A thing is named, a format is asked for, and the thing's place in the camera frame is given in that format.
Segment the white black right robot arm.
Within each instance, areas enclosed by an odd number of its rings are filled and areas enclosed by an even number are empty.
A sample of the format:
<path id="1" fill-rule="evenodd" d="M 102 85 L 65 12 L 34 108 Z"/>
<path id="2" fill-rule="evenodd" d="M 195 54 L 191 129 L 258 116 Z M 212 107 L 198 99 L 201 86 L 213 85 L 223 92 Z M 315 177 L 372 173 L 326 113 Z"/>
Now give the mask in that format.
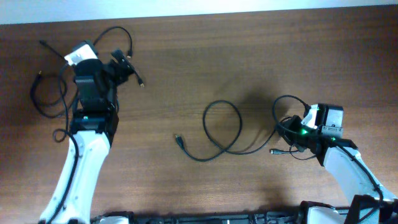
<path id="1" fill-rule="evenodd" d="M 328 104 L 305 105 L 302 117 L 279 121 L 275 129 L 298 152 L 313 157 L 341 187 L 350 206 L 303 201 L 297 223 L 397 223 L 397 196 L 370 171 L 355 143 L 343 138 L 343 108 Z"/>

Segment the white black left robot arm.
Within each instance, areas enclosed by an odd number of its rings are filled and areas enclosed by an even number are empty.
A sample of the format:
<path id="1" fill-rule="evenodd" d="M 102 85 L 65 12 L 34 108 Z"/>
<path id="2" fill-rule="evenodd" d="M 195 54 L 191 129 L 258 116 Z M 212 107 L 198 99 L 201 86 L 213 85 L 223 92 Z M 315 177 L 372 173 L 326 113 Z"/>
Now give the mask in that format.
<path id="1" fill-rule="evenodd" d="M 136 71 L 119 49 L 103 63 L 94 52 L 66 56 L 75 72 L 81 108 L 73 112 L 68 154 L 40 223 L 89 223 L 98 176 L 108 156 L 118 118 L 117 88 Z"/>

